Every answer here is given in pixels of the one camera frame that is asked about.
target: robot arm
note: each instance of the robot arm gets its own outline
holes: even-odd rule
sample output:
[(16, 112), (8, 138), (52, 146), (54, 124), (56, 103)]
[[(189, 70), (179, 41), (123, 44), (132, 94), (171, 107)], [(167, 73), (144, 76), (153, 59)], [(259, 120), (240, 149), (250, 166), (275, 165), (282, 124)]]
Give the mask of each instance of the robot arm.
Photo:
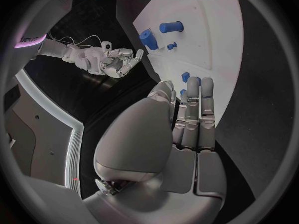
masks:
[(136, 57), (131, 49), (112, 50), (111, 43), (104, 41), (101, 47), (80, 47), (58, 41), (45, 39), (35, 55), (46, 55), (62, 58), (63, 61), (75, 63), (80, 69), (94, 75), (108, 75), (113, 78), (125, 76), (138, 62), (144, 51), (138, 50)]

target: blue plastic part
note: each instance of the blue plastic part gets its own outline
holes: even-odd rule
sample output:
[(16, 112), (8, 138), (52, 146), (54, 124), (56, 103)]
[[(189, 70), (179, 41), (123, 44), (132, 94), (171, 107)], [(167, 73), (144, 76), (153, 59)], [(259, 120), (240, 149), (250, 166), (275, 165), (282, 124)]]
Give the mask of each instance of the blue plastic part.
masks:
[(186, 91), (185, 89), (182, 89), (179, 93), (181, 94), (181, 98), (182, 98), (182, 94), (183, 92)]
[(158, 49), (158, 44), (153, 36), (152, 32), (150, 30), (145, 30), (139, 35), (140, 41), (145, 46), (148, 46), (148, 48), (152, 51), (155, 51)]
[(170, 23), (161, 23), (159, 28), (160, 28), (160, 32), (162, 32), (162, 33), (184, 30), (183, 23), (181, 23), (180, 21), (170, 22)]
[(189, 79), (190, 74), (189, 72), (185, 72), (184, 74), (182, 74), (182, 79), (185, 83), (187, 83), (187, 80)]
[(170, 51), (172, 50), (174, 47), (177, 47), (176, 43), (174, 42), (173, 44), (169, 44), (167, 45), (167, 49)]

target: purple light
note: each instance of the purple light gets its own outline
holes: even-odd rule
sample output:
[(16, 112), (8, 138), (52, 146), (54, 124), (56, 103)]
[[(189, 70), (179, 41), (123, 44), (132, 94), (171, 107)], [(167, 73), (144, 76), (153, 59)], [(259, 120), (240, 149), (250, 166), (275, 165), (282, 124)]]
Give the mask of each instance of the purple light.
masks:
[(27, 44), (20, 44), (20, 43), (18, 43), (15, 46), (15, 48), (26, 47), (26, 46), (34, 46), (34, 45), (36, 45), (38, 43), (41, 43), (46, 38), (46, 36), (47, 36), (47, 34), (45, 34), (42, 38), (40, 38), (40, 39), (38, 39), (38, 40), (36, 40), (34, 42), (27, 43)]

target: wire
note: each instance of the wire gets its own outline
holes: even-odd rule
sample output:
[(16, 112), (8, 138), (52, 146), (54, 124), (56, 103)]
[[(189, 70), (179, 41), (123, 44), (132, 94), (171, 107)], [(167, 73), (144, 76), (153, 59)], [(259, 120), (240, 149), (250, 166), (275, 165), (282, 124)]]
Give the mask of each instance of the wire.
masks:
[[(61, 41), (61, 42), (65, 42), (65, 43), (69, 43), (69, 44), (73, 44), (73, 45), (77, 45), (77, 46), (89, 46), (89, 47), (93, 47), (93, 46), (91, 46), (91, 45), (80, 45), (82, 42), (86, 41), (88, 38), (90, 38), (90, 37), (92, 37), (92, 36), (96, 36), (96, 37), (99, 39), (99, 41), (102, 43), (101, 39), (100, 39), (97, 35), (91, 35), (91, 36), (85, 38), (83, 41), (81, 41), (81, 42), (79, 42), (79, 43), (75, 43), (74, 39), (73, 39), (72, 37), (70, 37), (70, 36), (65, 36), (65, 37), (63, 37), (63, 38), (61, 38), (61, 39), (59, 39), (59, 40), (56, 39), (56, 37), (53, 38), (52, 33), (51, 33), (51, 30), (48, 32), (48, 35), (49, 35), (49, 37), (50, 37), (52, 40), (55, 40), (55, 41)], [(63, 41), (64, 38), (70, 38), (70, 39), (72, 39), (73, 43), (68, 42), (68, 41)]]

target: white board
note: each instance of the white board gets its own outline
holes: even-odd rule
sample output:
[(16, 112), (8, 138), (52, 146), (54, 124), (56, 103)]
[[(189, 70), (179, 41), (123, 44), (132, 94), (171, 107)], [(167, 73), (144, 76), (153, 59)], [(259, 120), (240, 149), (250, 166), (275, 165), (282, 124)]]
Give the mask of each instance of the white board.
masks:
[[(183, 32), (160, 33), (161, 23), (181, 21)], [(151, 0), (133, 22), (137, 32), (152, 29), (161, 49), (149, 60), (161, 80), (172, 80), (177, 96), (186, 89), (181, 74), (214, 80), (215, 122), (234, 91), (243, 52), (243, 23), (238, 0)], [(177, 47), (167, 49), (176, 42)]]

